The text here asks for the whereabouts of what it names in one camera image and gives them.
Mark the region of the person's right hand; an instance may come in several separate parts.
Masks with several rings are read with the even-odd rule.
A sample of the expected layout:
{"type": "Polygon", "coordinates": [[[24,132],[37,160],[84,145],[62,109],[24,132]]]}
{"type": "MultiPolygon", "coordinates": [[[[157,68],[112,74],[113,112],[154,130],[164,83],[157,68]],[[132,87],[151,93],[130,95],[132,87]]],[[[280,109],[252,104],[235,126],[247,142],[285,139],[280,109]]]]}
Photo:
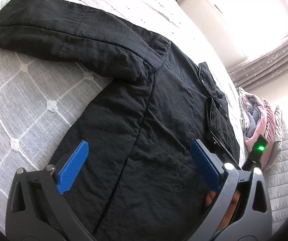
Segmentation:
{"type": "MultiPolygon", "coordinates": [[[[231,203],[230,203],[230,205],[226,211],[226,214],[223,217],[223,219],[222,219],[222,221],[218,227],[219,231],[226,228],[229,225],[229,223],[230,223],[230,221],[234,215],[234,212],[236,210],[236,207],[238,205],[240,195],[241,195],[241,193],[238,190],[236,190],[234,193],[234,196],[231,200],[231,203]]],[[[206,205],[207,206],[211,205],[211,203],[215,197],[216,197],[216,193],[213,191],[210,191],[206,196],[206,205]]]]}

